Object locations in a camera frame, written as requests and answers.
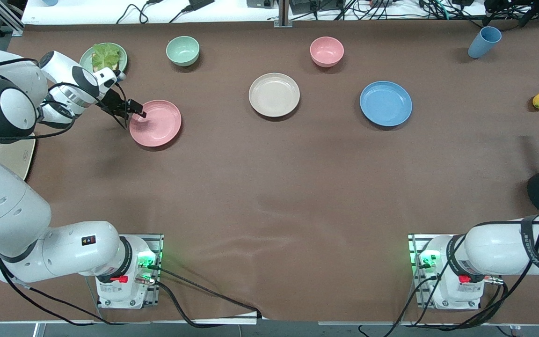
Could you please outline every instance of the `green plate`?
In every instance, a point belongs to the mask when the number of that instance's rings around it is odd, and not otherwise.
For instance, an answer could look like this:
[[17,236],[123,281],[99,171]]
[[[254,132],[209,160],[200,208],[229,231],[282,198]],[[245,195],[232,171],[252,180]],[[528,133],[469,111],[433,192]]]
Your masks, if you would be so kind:
[[[124,72],[124,70],[126,70],[126,64],[128,64],[128,55],[126,54],[126,50],[124,50],[124,48],[122,48],[121,45],[119,44],[115,44],[115,43],[111,43],[111,42],[105,42],[105,43],[98,43],[98,44],[113,44],[115,45],[116,47],[120,48],[120,62],[118,62],[118,69],[122,72]],[[80,62],[79,64],[86,70],[88,70],[89,72],[91,73],[94,73],[93,71],[93,64],[92,64],[92,59],[91,59],[91,55],[94,53],[93,51],[93,47],[90,47],[88,49],[88,51],[84,52],[83,56],[81,56],[80,58]]]

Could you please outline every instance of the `pink bowl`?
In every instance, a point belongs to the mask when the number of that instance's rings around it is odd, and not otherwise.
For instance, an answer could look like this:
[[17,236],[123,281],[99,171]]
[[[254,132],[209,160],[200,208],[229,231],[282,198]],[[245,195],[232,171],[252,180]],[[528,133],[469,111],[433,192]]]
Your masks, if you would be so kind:
[[137,143],[146,147],[159,147],[174,138],[180,130],[182,117],[176,105],[155,100],[143,104],[147,117],[136,113],[130,119],[130,134]]
[[344,47],[335,38],[324,36],[312,42],[309,52],[315,64],[327,68],[334,66],[342,59]]

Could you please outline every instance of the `blue cup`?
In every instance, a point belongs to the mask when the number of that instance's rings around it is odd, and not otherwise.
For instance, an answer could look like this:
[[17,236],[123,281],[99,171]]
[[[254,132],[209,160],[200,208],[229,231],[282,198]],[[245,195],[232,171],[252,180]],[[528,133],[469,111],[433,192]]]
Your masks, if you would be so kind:
[[486,26],[481,28],[479,34],[473,39],[467,53],[474,59],[481,58],[487,53],[500,39],[503,34],[497,28]]

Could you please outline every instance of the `green bowl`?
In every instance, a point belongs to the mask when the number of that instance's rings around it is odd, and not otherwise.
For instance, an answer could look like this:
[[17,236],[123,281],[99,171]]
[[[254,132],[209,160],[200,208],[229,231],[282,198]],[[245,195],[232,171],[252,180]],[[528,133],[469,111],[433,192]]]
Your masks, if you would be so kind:
[[[99,43],[99,44],[113,44],[120,48],[120,61],[118,62],[118,69],[122,72],[126,70],[126,65],[128,64],[128,54],[126,54],[126,50],[122,48],[121,45],[111,43],[111,42],[105,42],[105,43]],[[93,71],[93,63],[92,63],[92,55],[94,53],[93,47],[90,47],[88,51],[85,51],[83,56],[80,58],[79,64],[84,69],[88,70],[90,73],[94,73]]]
[[181,36],[169,41],[165,55],[178,66],[190,66],[199,58],[199,42],[190,36]]

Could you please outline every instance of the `brown table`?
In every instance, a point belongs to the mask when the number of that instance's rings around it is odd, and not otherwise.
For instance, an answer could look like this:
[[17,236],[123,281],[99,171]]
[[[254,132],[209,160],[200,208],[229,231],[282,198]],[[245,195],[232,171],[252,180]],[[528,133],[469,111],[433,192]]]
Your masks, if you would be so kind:
[[[28,27],[9,51],[78,60],[94,43],[122,45],[128,96],[169,100],[183,118],[170,147],[148,151],[92,107],[70,132],[39,142],[28,182],[51,204],[52,226],[108,220],[120,233],[161,232],[165,267],[267,318],[391,322],[411,282],[409,233],[464,233],[537,213],[525,183],[539,171],[539,111],[529,103],[539,92],[539,24],[504,33],[471,60],[476,33],[468,22],[427,21]],[[186,70],[165,56],[181,35],[201,44]],[[346,50],[329,70],[308,53],[326,35]],[[269,72],[301,89],[281,121],[248,103],[250,84]],[[359,108],[361,90],[378,80],[413,98],[413,115],[393,130]],[[192,317],[245,312],[164,280]],[[34,286],[92,308],[78,275]],[[158,307],[105,315],[178,318],[165,295]],[[431,312],[425,321],[466,316]],[[407,320],[416,318],[412,308]],[[49,319],[0,282],[0,320]],[[492,322],[539,324],[539,277],[527,277]]]

